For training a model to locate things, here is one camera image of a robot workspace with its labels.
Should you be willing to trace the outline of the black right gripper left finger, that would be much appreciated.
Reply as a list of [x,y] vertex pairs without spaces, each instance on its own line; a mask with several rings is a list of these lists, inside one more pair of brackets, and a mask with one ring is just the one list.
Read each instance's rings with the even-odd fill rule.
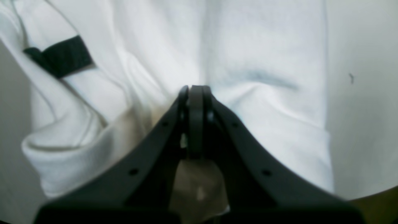
[[169,210],[187,118],[188,86],[124,159],[72,193],[42,207],[36,224],[180,224]]

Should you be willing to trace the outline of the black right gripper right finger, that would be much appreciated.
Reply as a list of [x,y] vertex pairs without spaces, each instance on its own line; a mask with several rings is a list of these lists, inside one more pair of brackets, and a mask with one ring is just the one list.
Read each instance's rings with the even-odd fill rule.
[[363,224],[350,204],[273,157],[208,86],[189,91],[189,158],[221,170],[230,211],[217,224]]

